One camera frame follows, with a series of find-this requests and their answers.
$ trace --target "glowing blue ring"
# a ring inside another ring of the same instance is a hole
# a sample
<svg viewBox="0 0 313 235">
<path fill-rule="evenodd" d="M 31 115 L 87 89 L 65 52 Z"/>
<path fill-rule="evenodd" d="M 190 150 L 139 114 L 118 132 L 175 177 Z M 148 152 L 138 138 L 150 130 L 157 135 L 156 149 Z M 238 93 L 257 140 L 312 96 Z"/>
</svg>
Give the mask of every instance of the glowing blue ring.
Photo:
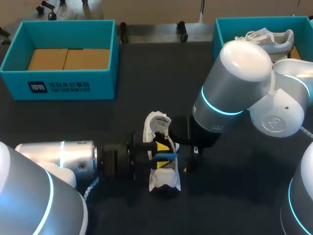
<svg viewBox="0 0 313 235">
<path fill-rule="evenodd" d="M 214 111 L 216 111 L 216 112 L 218 112 L 218 113 L 220 113 L 220 114 L 224 114 L 224 115 L 238 115 L 238 114 L 241 114 L 241 113 L 243 112 L 243 110 L 242 110 L 242 111 L 237 112 L 237 113 L 227 113 L 227 112 L 223 112 L 222 110 L 219 110 L 219 109 L 215 108 L 215 107 L 214 107 L 213 105 L 211 105 L 211 104 L 209 103 L 209 101 L 207 101 L 206 98 L 204 97 L 204 94 L 203 94 L 203 86 L 202 86 L 202 89 L 201 89 L 201 94 L 202 94 L 202 97 L 203 97 L 204 101 L 206 102 L 206 104 L 207 104 L 211 109 L 213 109 Z"/>
<path fill-rule="evenodd" d="M 45 172 L 47 173 L 48 175 L 48 178 L 49 178 L 49 182 L 50 182 L 50 196 L 49 196 L 49 201 L 48 201 L 48 205 L 47 205 L 47 208 L 45 210 L 45 213 L 43 215 L 43 218 L 41 219 L 38 227 L 36 228 L 35 232 L 33 233 L 33 235 L 38 235 L 40 233 L 40 230 L 43 228 L 44 224 L 45 224 L 45 221 L 47 220 L 48 218 L 48 215 L 50 213 L 50 210 L 51 210 L 51 206 L 52 206 L 52 200 L 53 200 L 53 181 L 52 181 L 52 178 L 51 178 L 51 175 L 48 171 L 45 170 Z"/>
<path fill-rule="evenodd" d="M 306 230 L 306 228 L 304 228 L 304 226 L 301 224 L 301 222 L 299 221 L 299 219 L 297 218 L 297 216 L 295 215 L 294 211 L 293 211 L 293 208 L 292 208 L 292 205 L 291 205 L 291 200 L 290 200 L 290 188 L 291 188 L 291 183 L 292 183 L 292 179 L 290 181 L 290 184 L 289 184 L 289 189 L 288 189 L 288 199 L 289 199 L 289 205 L 290 205 L 290 209 L 292 211 L 292 214 L 295 218 L 295 220 L 298 222 L 298 224 L 302 227 L 302 229 L 308 234 L 308 235 L 311 235 L 311 233 L 309 233 L 308 230 Z"/>
<path fill-rule="evenodd" d="M 300 82 L 300 83 L 307 89 L 308 94 L 309 94 L 309 98 L 310 98 L 310 91 L 309 91 L 309 88 L 308 88 L 307 85 L 305 85 L 305 83 L 304 83 L 301 79 L 299 79 L 299 78 L 297 78 L 297 77 L 294 77 L 294 76 L 291 76 L 291 75 L 287 75 L 287 74 L 285 74 L 284 76 L 291 77 L 291 78 L 297 80 L 298 82 Z"/>
</svg>

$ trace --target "blue strap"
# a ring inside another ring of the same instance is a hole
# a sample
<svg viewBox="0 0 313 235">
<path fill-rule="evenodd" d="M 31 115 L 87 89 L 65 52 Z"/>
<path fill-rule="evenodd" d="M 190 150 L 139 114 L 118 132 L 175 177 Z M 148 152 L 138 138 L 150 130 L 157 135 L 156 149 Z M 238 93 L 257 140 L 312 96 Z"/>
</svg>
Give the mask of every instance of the blue strap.
<svg viewBox="0 0 313 235">
<path fill-rule="evenodd" d="M 167 159 L 168 161 L 172 162 L 175 158 L 178 157 L 177 153 L 157 153 L 153 157 L 154 159 Z"/>
</svg>

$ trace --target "black table surface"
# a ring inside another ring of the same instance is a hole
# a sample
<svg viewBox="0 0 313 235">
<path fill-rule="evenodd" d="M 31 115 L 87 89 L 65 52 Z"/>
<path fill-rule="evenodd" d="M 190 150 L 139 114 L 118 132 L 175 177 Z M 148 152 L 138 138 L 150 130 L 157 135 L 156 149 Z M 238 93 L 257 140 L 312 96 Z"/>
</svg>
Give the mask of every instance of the black table surface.
<svg viewBox="0 0 313 235">
<path fill-rule="evenodd" d="M 140 140 L 151 111 L 191 113 L 213 65 L 211 48 L 210 42 L 121 45 L 113 101 L 16 102 L 1 79 L 0 140 L 11 147 L 61 140 L 122 143 L 132 131 Z M 6 50 L 0 46 L 0 61 Z M 303 124 L 312 131 L 310 117 L 313 109 Z M 87 234 L 283 235 L 280 205 L 311 142 L 300 131 L 288 138 L 265 136 L 246 111 L 205 150 L 197 173 L 183 173 L 190 150 L 181 147 L 177 196 L 152 196 L 148 185 L 136 182 L 101 181 L 87 200 Z"/>
</svg>

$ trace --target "teal storage bin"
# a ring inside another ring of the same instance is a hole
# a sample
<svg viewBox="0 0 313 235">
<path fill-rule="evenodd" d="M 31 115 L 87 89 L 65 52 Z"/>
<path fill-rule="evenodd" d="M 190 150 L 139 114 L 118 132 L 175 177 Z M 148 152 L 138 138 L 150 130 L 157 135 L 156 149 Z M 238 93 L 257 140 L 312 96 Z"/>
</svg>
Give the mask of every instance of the teal storage bin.
<svg viewBox="0 0 313 235">
<path fill-rule="evenodd" d="M 261 28 L 267 28 L 271 32 L 291 29 L 294 32 L 294 44 L 302 60 L 313 62 L 313 25 L 304 16 L 217 18 L 213 34 L 214 60 L 224 43 Z"/>
<path fill-rule="evenodd" d="M 36 48 L 110 49 L 108 69 L 27 71 Z M 15 100 L 114 99 L 117 64 L 114 21 L 22 22 L 0 73 Z"/>
</svg>

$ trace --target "white sneaker in bin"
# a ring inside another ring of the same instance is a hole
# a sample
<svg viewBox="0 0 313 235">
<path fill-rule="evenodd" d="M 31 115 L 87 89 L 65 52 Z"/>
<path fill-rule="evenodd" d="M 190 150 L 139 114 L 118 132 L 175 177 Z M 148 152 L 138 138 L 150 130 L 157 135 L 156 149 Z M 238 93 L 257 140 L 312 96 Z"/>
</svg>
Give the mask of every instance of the white sneaker in bin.
<svg viewBox="0 0 313 235">
<path fill-rule="evenodd" d="M 235 37 L 235 40 L 245 40 L 258 44 L 270 56 L 272 62 L 287 59 L 293 43 L 294 34 L 291 29 L 284 33 L 272 33 L 266 28 L 250 31 L 245 37 Z"/>
<path fill-rule="evenodd" d="M 157 141 L 160 138 L 163 142 L 167 142 L 172 153 L 176 153 L 179 149 L 179 144 L 173 143 L 168 136 L 168 127 L 171 119 L 159 111 L 151 112 L 146 120 L 143 129 L 143 142 Z M 148 151 L 149 160 L 153 159 L 153 154 Z M 163 185 L 168 185 L 172 188 L 177 188 L 180 191 L 180 178 L 178 172 L 178 159 L 168 162 L 157 169 L 150 170 L 149 191 L 155 187 L 159 188 Z"/>
</svg>

